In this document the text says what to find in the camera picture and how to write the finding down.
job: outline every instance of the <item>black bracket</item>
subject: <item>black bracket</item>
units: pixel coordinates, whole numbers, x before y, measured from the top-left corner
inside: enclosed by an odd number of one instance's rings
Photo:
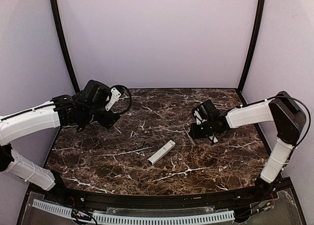
[[[270,111],[278,131],[277,137],[283,142],[296,145],[306,122],[306,116],[294,100],[285,91],[281,91],[276,98],[269,103]]]
[[[222,114],[210,99],[195,107],[192,110],[192,115],[200,122],[206,120],[201,124],[191,124],[189,135],[193,139],[212,137],[218,133],[226,131],[229,128],[226,121],[226,115]]]
[[[5,171],[14,158],[11,153],[11,144],[0,146],[0,172]]]
[[[261,179],[260,177],[257,177],[257,179],[255,180],[254,199],[256,201],[264,199],[272,192],[274,188],[273,185],[274,183],[268,183]]]
[[[92,119],[107,129],[118,121],[118,113],[105,110],[111,96],[108,86],[90,80],[84,90],[74,96],[62,95],[54,97],[52,101],[58,103],[54,110],[58,112],[61,126],[75,123],[78,125],[77,131],[81,132]]]

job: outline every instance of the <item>metal rod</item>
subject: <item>metal rod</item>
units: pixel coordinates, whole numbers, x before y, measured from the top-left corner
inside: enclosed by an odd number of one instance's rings
[[[245,81],[246,81],[247,75],[248,75],[249,70],[250,70],[250,66],[251,66],[251,62],[252,62],[252,58],[253,58],[256,42],[257,42],[257,37],[258,37],[259,31],[260,31],[260,26],[261,26],[261,21],[262,21],[262,14],[263,14],[263,8],[264,8],[264,2],[265,2],[265,0],[258,0],[257,10],[256,10],[256,15],[255,15],[255,21],[254,21],[254,26],[253,26],[253,32],[252,32],[252,37],[251,37],[251,42],[250,42],[249,50],[247,52],[245,65],[244,65],[244,68],[243,68],[243,71],[242,71],[240,83],[239,83],[239,86],[238,86],[238,90],[240,92],[243,91],[243,88],[244,88],[244,85],[245,85]]]

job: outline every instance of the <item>white cable tray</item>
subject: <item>white cable tray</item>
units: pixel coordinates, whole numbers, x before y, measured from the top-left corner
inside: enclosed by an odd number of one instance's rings
[[[32,207],[38,208],[51,214],[55,214],[60,217],[72,219],[71,208],[52,204],[38,199],[34,199]],[[144,218],[115,216],[101,213],[94,213],[93,217],[98,224],[103,225],[207,225],[232,221],[235,219],[233,210],[214,214],[186,217]]]

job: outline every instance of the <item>black metal pole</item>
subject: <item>black metal pole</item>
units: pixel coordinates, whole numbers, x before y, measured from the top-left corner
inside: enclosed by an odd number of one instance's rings
[[[244,68],[242,71],[240,83],[239,83],[239,86],[237,88],[239,92],[243,91],[245,81],[246,81],[247,75],[248,75],[249,70],[250,70],[250,66],[251,66],[251,62],[252,62],[252,58],[253,58],[253,54],[254,54],[254,50],[255,50],[255,46],[256,46],[256,41],[257,41],[257,37],[259,35],[260,26],[261,26],[264,2],[265,2],[265,0],[259,0],[258,4],[257,4],[257,10],[256,10],[256,15],[255,15],[255,21],[254,21],[254,26],[253,26],[251,42],[250,42],[249,50],[247,52],[245,65],[244,65]]]
[[[57,30],[63,58],[64,58],[66,66],[67,66],[67,70],[68,70],[74,91],[76,93],[78,93],[80,91],[80,88],[79,88],[78,81],[76,79],[74,69],[73,69],[73,66],[71,63],[68,47],[67,47],[67,44],[65,42],[65,37],[64,37],[63,28],[62,28],[61,19],[60,19],[60,14],[59,14],[58,2],[57,2],[57,0],[50,0],[50,2],[51,2],[51,8],[52,8],[52,13],[53,13],[55,28]]]

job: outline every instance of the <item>lavender wall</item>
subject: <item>lavender wall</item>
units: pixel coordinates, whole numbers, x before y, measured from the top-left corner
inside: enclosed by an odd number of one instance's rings
[[[258,0],[59,0],[80,86],[237,87]]]
[[[72,94],[59,47],[49,0],[0,0],[0,114]],[[12,142],[14,148],[42,165],[56,130]],[[28,184],[0,173],[0,224],[16,224]]]
[[[286,90],[313,113],[314,0],[266,0],[261,30],[244,96],[248,102]],[[273,145],[276,129],[262,129]],[[314,224],[314,128],[284,171],[299,196],[307,223]]]

